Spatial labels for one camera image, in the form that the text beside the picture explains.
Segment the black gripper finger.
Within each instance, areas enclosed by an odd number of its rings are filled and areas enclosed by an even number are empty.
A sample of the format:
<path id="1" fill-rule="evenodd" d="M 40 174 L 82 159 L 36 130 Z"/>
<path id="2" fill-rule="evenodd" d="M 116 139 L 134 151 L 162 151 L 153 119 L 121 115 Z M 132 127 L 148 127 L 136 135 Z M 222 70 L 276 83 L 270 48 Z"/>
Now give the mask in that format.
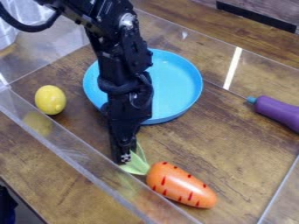
<path id="1" fill-rule="evenodd" d="M 125 144 L 120 144 L 113 136 L 109 137 L 110 156 L 117 165 L 130 161 L 130 152 L 136 152 L 136 137 Z"/>

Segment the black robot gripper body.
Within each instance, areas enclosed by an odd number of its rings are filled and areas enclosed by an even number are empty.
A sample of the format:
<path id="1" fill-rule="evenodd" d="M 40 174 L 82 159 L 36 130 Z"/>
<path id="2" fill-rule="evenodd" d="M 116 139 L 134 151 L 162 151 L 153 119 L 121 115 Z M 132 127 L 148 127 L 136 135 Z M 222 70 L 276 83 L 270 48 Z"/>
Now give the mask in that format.
<path id="1" fill-rule="evenodd" d="M 136 140 L 141 122 L 152 117 L 152 82 L 137 78 L 116 86 L 100 79 L 98 88 L 106 93 L 106 119 L 116 145 L 128 146 Z"/>

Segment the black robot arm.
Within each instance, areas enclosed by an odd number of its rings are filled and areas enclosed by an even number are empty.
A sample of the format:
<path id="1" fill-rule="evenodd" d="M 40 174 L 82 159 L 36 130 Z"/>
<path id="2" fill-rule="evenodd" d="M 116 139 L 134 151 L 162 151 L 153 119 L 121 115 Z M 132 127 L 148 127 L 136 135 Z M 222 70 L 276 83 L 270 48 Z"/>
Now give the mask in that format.
<path id="1" fill-rule="evenodd" d="M 82 25 L 97 56 L 98 89 L 106 93 L 106 123 L 112 158 L 130 161 L 141 122 L 152 117 L 153 65 L 128 0 L 34 0 Z"/>

